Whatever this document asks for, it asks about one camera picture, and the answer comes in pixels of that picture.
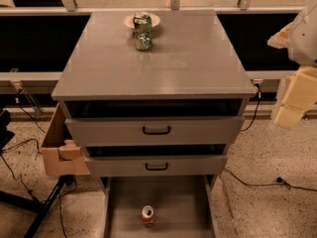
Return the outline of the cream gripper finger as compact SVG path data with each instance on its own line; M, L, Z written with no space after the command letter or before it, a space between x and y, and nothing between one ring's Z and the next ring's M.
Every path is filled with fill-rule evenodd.
M284 49L288 47L288 39L293 23L284 26L279 32L271 36L267 44L276 49Z
M279 104L274 105L271 112L272 124L284 129L296 127L302 117L303 112L301 110Z

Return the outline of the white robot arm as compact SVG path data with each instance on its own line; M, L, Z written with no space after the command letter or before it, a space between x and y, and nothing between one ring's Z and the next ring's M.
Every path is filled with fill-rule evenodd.
M295 19L269 38L276 49L287 48L288 58L299 64L279 83L271 112L271 129L285 133L296 127L317 103L317 0L309 2Z

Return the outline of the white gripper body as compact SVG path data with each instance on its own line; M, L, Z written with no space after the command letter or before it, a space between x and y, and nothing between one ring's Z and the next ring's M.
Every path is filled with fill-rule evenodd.
M317 68L301 66L291 78L282 104L302 112L317 102Z

